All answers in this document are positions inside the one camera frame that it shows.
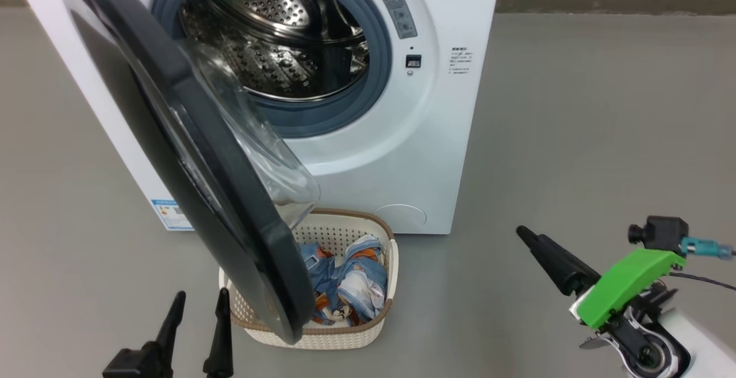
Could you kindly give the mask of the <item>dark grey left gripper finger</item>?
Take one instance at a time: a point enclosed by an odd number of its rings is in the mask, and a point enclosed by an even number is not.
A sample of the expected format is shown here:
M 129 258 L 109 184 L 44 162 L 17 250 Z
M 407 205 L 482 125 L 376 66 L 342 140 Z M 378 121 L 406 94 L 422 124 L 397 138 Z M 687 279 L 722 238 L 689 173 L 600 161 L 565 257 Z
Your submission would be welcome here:
M 221 287 L 218 292 L 215 315 L 217 318 L 209 357 L 203 365 L 207 377 L 232 377 L 234 362 L 232 355 L 231 302 L 229 291 Z
M 177 292 L 156 339 L 140 349 L 121 349 L 102 372 L 103 377 L 173 377 L 173 351 L 182 321 L 186 292 Z

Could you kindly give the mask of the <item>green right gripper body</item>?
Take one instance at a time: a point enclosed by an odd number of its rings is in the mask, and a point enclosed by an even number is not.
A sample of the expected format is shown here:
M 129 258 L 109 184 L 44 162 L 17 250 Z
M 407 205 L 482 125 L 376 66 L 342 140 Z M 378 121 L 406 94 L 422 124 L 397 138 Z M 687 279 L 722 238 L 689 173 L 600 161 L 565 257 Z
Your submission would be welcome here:
M 684 257 L 670 250 L 636 249 L 599 274 L 569 255 L 569 292 L 576 297 L 570 312 L 581 325 L 596 331 L 580 347 L 673 351 L 671 341 L 642 325 L 642 320 L 657 320 L 660 305 L 655 299 L 669 294 L 660 279 L 684 263 Z

